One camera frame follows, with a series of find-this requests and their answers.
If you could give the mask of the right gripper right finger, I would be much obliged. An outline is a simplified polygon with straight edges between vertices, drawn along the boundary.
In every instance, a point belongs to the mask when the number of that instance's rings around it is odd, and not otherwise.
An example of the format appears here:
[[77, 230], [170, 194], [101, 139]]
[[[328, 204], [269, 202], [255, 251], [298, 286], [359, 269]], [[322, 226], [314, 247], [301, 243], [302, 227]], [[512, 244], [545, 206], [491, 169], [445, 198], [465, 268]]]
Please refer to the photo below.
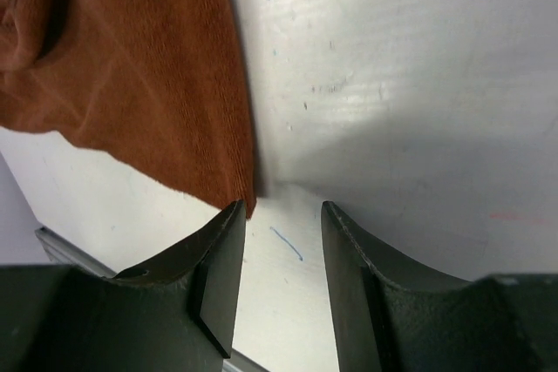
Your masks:
[[557, 278], [464, 281], [401, 253], [331, 201], [323, 257], [342, 371], [554, 371]]

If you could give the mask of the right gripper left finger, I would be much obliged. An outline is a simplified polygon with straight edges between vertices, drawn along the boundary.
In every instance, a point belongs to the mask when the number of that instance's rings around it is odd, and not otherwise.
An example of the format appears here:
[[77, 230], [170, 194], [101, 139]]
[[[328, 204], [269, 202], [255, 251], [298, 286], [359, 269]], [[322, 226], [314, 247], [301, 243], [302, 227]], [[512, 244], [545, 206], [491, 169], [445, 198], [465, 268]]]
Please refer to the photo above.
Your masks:
[[75, 265], [1, 270], [4, 371], [219, 371], [232, 351], [245, 242], [235, 201], [113, 277]]

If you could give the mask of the brown towel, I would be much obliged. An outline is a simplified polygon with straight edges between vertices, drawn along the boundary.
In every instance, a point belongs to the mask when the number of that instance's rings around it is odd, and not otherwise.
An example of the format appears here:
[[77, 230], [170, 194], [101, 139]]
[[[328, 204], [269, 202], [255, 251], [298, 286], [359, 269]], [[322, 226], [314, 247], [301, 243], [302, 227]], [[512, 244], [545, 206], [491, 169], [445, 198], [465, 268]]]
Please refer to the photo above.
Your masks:
[[211, 206], [255, 209], [230, 0], [1, 0], [1, 125], [58, 132]]

